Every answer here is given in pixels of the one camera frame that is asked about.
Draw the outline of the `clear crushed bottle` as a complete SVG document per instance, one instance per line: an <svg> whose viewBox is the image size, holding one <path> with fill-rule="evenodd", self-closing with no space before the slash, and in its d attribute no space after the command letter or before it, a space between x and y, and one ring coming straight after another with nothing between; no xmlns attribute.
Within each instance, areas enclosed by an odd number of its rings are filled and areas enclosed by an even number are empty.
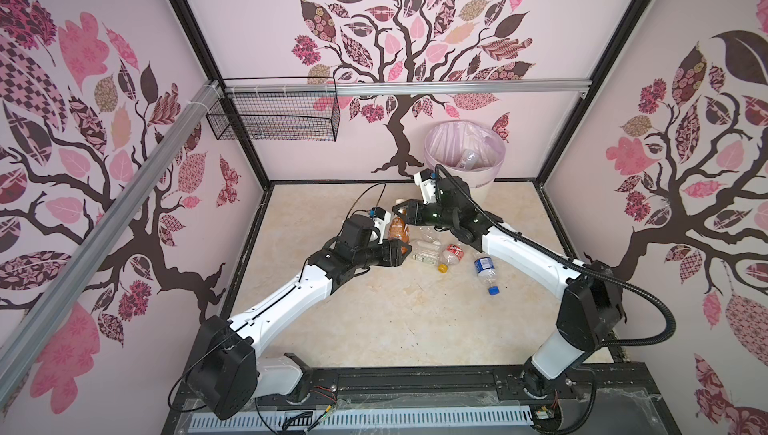
<svg viewBox="0 0 768 435"><path fill-rule="evenodd" d="M440 240L440 233L430 226L420 226L418 228L418 235L420 239L429 243L435 243Z"/></svg>

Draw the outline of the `brown coffee bottle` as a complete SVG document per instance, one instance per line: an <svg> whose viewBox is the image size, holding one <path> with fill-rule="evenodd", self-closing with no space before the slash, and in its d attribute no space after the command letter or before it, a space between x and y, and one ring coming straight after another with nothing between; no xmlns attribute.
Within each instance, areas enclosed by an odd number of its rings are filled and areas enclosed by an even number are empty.
<svg viewBox="0 0 768 435"><path fill-rule="evenodd" d="M405 244L410 243L409 227L404 219L396 212L392 214L387 238L389 240L400 240Z"/></svg>

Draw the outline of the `small bottle red label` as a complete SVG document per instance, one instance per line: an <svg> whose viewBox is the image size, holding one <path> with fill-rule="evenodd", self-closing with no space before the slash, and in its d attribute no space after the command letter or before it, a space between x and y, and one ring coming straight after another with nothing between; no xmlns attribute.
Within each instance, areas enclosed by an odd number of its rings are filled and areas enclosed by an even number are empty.
<svg viewBox="0 0 768 435"><path fill-rule="evenodd" d="M448 244L438 257L437 269L440 273L447 273L451 267L459 264L465 256L464 250L456 244Z"/></svg>

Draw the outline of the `clear bottle green label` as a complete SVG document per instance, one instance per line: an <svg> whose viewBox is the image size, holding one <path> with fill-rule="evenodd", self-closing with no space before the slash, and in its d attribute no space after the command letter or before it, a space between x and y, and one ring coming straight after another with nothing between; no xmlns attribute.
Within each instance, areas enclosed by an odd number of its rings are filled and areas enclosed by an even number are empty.
<svg viewBox="0 0 768 435"><path fill-rule="evenodd" d="M431 266L439 264L441 244L438 241L413 240L411 246L414 260Z"/></svg>

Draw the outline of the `blue label bottle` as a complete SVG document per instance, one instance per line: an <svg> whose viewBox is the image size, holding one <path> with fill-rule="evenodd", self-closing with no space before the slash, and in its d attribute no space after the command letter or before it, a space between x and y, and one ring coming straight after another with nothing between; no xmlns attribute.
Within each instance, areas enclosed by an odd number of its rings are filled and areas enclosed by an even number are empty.
<svg viewBox="0 0 768 435"><path fill-rule="evenodd" d="M500 293L498 276L492 258L480 254L475 258L473 265L478 279L483 283L488 294L491 296L498 295Z"/></svg>

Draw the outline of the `clear bottle red cap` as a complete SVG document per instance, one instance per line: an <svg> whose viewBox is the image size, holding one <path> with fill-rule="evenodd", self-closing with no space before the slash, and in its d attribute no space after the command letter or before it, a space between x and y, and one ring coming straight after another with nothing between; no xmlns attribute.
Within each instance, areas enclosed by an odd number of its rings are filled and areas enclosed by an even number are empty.
<svg viewBox="0 0 768 435"><path fill-rule="evenodd" d="M463 151L461 158L456 165L456 168L463 171L470 171L482 168L482 162L482 157L478 152L471 149L466 149Z"/></svg>

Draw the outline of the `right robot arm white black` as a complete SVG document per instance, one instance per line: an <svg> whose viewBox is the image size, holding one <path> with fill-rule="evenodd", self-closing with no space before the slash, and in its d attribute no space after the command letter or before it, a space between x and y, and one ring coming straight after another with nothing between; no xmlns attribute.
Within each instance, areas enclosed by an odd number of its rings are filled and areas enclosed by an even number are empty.
<svg viewBox="0 0 768 435"><path fill-rule="evenodd" d="M511 265L560 301L553 333L525 362L521 374L529 396L547 396L564 372L605 345L623 317L622 289L605 281L608 267L567 259L515 232L474 202L464 183L443 178L421 186L430 195L396 203L395 215L408 225L450 231L461 243Z"/></svg>

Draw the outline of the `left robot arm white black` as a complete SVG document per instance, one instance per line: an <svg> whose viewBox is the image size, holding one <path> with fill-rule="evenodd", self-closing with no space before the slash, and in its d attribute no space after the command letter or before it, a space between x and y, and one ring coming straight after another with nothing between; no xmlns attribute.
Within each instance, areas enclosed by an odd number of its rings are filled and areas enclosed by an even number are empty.
<svg viewBox="0 0 768 435"><path fill-rule="evenodd" d="M220 420L255 397L293 393L307 369L287 355L261 362L265 349L345 283L374 266L399 267L411 252L399 239L355 247L330 240L308 257L296 277L259 304L229 319L214 315L204 321L180 381Z"/></svg>

